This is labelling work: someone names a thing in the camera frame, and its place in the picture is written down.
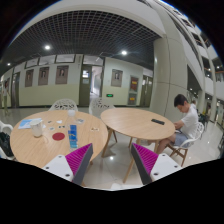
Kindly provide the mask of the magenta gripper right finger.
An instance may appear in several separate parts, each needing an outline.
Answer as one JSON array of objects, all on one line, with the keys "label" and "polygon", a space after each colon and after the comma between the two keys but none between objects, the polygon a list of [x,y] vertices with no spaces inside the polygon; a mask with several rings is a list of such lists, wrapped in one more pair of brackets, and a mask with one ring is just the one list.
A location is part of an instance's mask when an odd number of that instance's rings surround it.
[{"label": "magenta gripper right finger", "polygon": [[167,154],[156,154],[136,143],[132,144],[131,153],[143,185],[150,184],[182,169]]}]

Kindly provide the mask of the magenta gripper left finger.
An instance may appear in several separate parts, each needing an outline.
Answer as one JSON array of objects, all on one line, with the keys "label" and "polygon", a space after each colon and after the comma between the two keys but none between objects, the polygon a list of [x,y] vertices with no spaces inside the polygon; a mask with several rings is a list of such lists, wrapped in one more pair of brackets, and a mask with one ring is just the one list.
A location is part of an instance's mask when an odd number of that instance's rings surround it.
[{"label": "magenta gripper left finger", "polygon": [[43,167],[43,170],[76,185],[81,185],[92,154],[93,146],[92,144],[87,144],[66,156],[56,156]]}]

